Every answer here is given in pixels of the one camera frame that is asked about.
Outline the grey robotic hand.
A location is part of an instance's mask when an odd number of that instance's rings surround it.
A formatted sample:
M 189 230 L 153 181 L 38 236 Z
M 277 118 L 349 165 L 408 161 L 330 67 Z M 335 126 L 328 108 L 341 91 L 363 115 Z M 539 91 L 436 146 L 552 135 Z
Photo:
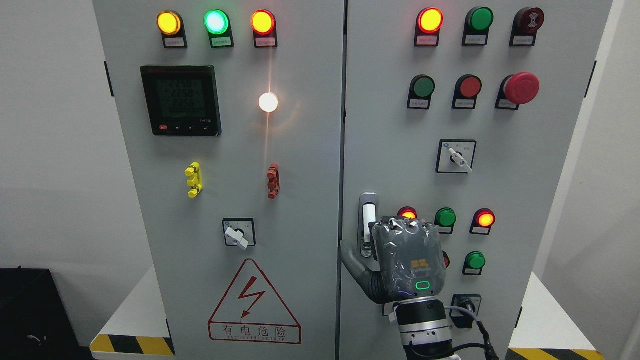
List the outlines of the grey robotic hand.
M 341 241 L 342 263 L 375 304 L 434 297 L 443 290 L 446 264 L 433 223 L 404 216 L 385 216 L 369 226 L 378 271 L 358 257 L 354 243 Z

